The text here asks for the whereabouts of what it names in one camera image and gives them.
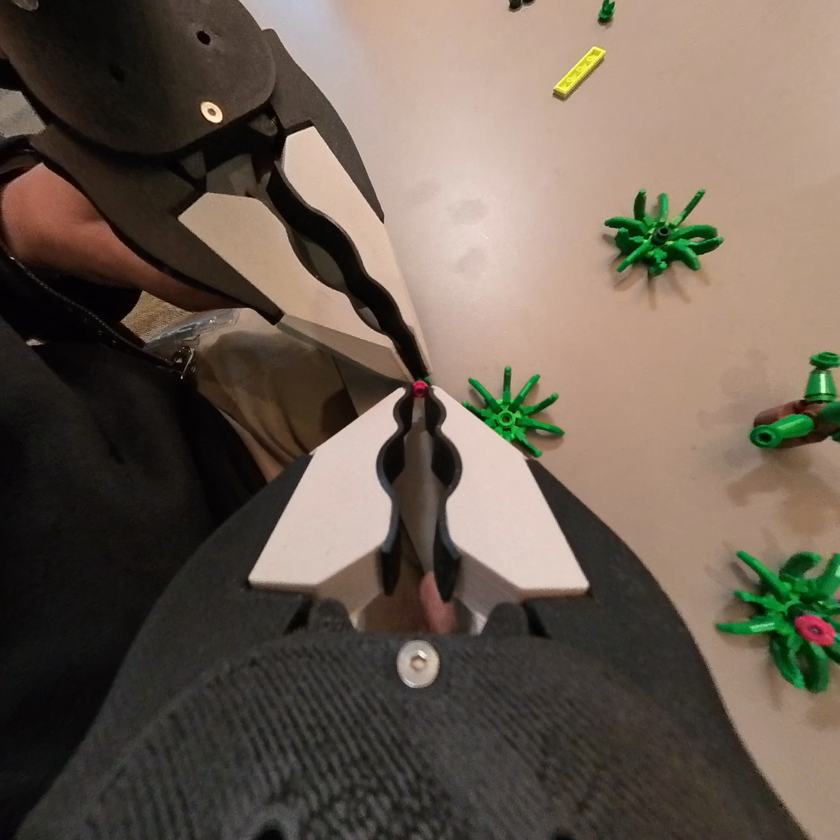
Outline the pink toy flower brown base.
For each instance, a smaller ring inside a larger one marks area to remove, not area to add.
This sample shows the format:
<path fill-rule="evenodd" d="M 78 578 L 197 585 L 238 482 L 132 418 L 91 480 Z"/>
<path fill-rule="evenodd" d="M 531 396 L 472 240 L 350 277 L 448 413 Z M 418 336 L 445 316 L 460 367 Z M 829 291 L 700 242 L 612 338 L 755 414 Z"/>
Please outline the pink toy flower brown base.
<path fill-rule="evenodd" d="M 753 419 L 749 441 L 758 448 L 794 448 L 839 441 L 839 400 L 833 370 L 839 356 L 815 353 L 803 397 L 768 409 Z"/>

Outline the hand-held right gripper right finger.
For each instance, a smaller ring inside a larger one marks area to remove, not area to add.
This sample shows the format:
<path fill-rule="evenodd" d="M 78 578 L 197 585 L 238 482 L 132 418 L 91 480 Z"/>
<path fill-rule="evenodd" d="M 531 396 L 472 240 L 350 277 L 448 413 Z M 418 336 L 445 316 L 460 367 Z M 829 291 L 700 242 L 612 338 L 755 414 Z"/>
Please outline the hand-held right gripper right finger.
<path fill-rule="evenodd" d="M 586 594 L 532 462 L 439 386 L 428 389 L 423 414 L 437 494 L 433 569 L 469 631 L 481 632 L 498 605 Z"/>

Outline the person's left hand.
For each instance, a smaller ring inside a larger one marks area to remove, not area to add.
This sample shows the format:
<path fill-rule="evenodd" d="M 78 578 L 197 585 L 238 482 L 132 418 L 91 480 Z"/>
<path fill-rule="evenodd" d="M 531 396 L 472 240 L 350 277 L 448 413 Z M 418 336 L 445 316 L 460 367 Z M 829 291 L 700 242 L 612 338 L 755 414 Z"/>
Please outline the person's left hand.
<path fill-rule="evenodd" d="M 7 250 L 28 268 L 146 292 L 187 312 L 239 307 L 138 257 L 75 186 L 42 164 L 2 187 L 1 222 Z"/>

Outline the scattered small toy pieces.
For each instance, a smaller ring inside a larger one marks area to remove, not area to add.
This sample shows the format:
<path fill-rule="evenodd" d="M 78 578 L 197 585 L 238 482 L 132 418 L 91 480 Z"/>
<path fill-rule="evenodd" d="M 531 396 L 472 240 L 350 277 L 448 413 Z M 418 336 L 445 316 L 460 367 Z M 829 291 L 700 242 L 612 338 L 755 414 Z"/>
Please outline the scattered small toy pieces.
<path fill-rule="evenodd" d="M 508 9 L 511 12 L 518 11 L 520 8 L 525 7 L 525 6 L 530 6 L 533 3 L 534 3 L 534 1 L 517 1 L 517 0 L 507 1 Z M 615 14 L 615 6 L 616 6 L 615 1 L 602 1 L 601 5 L 599 7 L 599 10 L 598 10 L 598 14 L 597 14 L 598 25 L 606 26 L 606 25 L 609 25 L 613 21 L 614 14 Z"/>

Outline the green toy plant pink flowers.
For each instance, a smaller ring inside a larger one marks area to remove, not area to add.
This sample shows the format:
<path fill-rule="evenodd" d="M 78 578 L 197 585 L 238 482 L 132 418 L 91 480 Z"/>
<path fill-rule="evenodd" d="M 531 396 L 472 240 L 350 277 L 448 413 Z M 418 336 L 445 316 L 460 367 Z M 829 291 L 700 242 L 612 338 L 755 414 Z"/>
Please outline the green toy plant pink flowers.
<path fill-rule="evenodd" d="M 751 617 L 719 623 L 717 630 L 763 637 L 770 659 L 794 688 L 822 694 L 831 685 L 831 664 L 839 662 L 839 555 L 798 552 L 777 570 L 748 552 L 738 559 L 757 578 L 757 589 L 735 591 L 753 608 Z"/>

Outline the person's beige trousers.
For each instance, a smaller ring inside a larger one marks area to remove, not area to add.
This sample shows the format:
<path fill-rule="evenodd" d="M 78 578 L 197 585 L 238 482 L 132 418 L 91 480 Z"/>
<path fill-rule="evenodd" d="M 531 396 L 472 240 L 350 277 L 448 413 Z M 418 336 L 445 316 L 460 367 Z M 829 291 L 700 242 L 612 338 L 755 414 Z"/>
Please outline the person's beige trousers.
<path fill-rule="evenodd" d="M 267 480 L 358 416 L 331 356 L 249 311 L 200 334 L 195 378 Z"/>

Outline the lime flat toy plate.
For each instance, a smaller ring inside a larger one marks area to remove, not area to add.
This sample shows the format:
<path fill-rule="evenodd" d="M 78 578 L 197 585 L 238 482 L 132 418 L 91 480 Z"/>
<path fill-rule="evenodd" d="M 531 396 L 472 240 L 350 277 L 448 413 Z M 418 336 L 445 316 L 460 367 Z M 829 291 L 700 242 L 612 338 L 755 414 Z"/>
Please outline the lime flat toy plate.
<path fill-rule="evenodd" d="M 570 68 L 553 87 L 553 96 L 566 100 L 581 84 L 589 78 L 594 70 L 603 63 L 606 50 L 600 46 L 593 46 Z"/>

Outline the green toy leaf cluster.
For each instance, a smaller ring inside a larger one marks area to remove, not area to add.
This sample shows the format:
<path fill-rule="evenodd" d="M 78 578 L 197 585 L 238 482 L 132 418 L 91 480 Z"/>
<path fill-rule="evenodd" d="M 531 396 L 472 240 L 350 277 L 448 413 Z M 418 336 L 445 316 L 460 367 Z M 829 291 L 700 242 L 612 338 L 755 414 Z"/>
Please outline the green toy leaf cluster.
<path fill-rule="evenodd" d="M 634 198 L 630 216 L 607 218 L 604 226 L 613 231 L 614 246 L 622 257 L 616 271 L 622 273 L 641 266 L 649 277 L 659 277 L 675 263 L 699 270 L 702 256 L 724 243 L 717 227 L 688 224 L 689 215 L 705 194 L 706 190 L 699 189 L 678 215 L 670 216 L 666 193 L 658 196 L 657 212 L 651 214 L 647 193 L 640 190 Z"/>
<path fill-rule="evenodd" d="M 518 447 L 525 456 L 538 459 L 543 451 L 533 443 L 531 434 L 549 438 L 562 438 L 565 430 L 551 421 L 542 420 L 539 415 L 558 402 L 560 395 L 552 392 L 536 403 L 529 403 L 531 392 L 540 383 L 540 373 L 531 375 L 516 391 L 512 388 L 512 368 L 505 367 L 501 391 L 494 394 L 475 377 L 468 378 L 471 391 L 481 400 L 481 405 L 470 401 L 461 403 L 470 414 L 505 441 Z"/>

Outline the shiny plastic wrapper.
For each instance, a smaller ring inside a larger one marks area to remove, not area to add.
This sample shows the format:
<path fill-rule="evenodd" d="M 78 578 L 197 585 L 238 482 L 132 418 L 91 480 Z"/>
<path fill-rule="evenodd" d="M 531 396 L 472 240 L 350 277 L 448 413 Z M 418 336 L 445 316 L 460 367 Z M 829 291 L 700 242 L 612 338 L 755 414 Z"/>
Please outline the shiny plastic wrapper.
<path fill-rule="evenodd" d="M 239 308 L 228 308 L 194 313 L 152 335 L 144 342 L 144 348 L 163 357 L 186 346 L 196 347 L 205 336 L 235 325 L 240 312 Z"/>

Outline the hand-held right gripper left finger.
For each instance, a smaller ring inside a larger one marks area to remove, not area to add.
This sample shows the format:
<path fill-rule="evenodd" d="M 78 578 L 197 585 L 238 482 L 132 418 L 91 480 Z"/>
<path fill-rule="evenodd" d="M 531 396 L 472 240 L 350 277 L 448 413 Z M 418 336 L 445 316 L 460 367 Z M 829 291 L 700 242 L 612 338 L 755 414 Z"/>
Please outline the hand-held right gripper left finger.
<path fill-rule="evenodd" d="M 400 501 L 413 388 L 396 389 L 317 447 L 248 576 L 256 589 L 340 602 L 357 624 L 401 570 Z"/>

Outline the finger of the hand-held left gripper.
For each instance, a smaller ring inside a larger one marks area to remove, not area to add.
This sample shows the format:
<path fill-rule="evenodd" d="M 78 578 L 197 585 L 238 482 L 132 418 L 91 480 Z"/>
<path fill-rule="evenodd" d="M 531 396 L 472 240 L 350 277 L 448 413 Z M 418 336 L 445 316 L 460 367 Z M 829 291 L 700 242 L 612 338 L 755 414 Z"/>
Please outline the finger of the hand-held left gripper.
<path fill-rule="evenodd" d="M 313 126 L 285 138 L 270 175 L 270 201 L 299 237 L 331 259 L 408 379 L 427 378 L 425 341 L 385 225 Z"/>
<path fill-rule="evenodd" d="M 178 219 L 281 310 L 279 329 L 387 379 L 411 380 L 393 342 L 307 270 L 284 224 L 263 203 L 206 193 Z"/>

